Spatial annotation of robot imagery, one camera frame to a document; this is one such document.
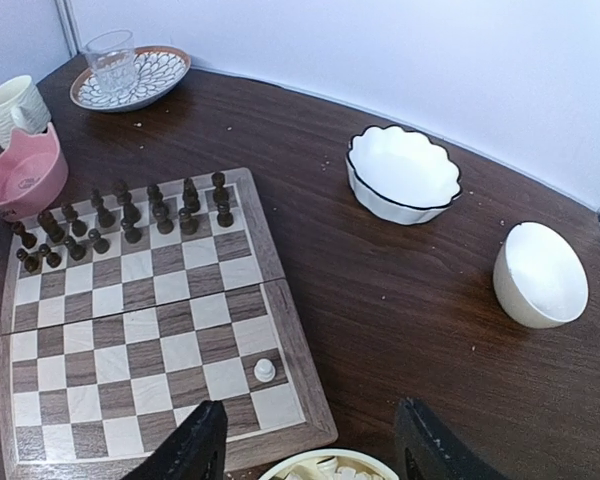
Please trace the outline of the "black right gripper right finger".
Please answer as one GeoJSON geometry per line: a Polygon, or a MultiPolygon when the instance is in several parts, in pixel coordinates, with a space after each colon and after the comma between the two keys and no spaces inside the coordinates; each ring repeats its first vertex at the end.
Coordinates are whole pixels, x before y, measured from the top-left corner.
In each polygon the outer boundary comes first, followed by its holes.
{"type": "Polygon", "coordinates": [[[474,454],[420,399],[399,402],[394,432],[400,479],[507,479],[474,454]]]}

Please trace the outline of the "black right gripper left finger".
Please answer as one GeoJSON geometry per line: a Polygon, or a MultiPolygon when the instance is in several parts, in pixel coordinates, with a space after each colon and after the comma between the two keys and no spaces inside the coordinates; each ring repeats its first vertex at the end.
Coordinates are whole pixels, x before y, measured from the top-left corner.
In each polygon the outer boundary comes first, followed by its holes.
{"type": "Polygon", "coordinates": [[[124,480],[223,479],[228,418],[221,401],[203,401],[124,480]]]}

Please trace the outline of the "white pawn chess piece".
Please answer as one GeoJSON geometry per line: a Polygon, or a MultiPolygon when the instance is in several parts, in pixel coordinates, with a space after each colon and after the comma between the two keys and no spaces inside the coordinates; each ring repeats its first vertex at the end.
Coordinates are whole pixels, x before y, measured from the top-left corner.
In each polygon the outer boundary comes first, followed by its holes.
{"type": "Polygon", "coordinates": [[[276,376],[276,367],[274,363],[267,359],[261,358],[254,366],[254,376],[261,383],[271,382],[276,376]]]}

